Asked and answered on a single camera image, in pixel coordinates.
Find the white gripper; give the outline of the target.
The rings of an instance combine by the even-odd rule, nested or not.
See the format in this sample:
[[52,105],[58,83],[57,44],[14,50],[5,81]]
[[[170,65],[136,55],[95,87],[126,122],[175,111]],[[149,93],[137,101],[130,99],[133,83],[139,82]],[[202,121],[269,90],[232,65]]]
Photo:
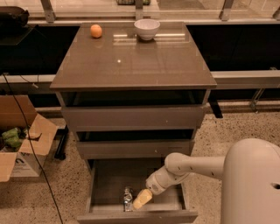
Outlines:
[[177,185],[181,181],[181,177],[169,172],[164,166],[154,171],[146,179],[146,188],[143,189],[133,201],[133,207],[140,209],[152,199],[153,195],[159,195],[166,191],[169,187]]

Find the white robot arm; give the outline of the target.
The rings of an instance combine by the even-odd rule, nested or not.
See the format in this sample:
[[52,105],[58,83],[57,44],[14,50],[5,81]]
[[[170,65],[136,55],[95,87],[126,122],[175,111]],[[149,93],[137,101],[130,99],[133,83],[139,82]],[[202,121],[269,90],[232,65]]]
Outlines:
[[169,154],[146,179],[133,207],[141,208],[192,173],[222,181],[220,224],[280,224],[280,148],[257,138],[235,143],[224,157]]

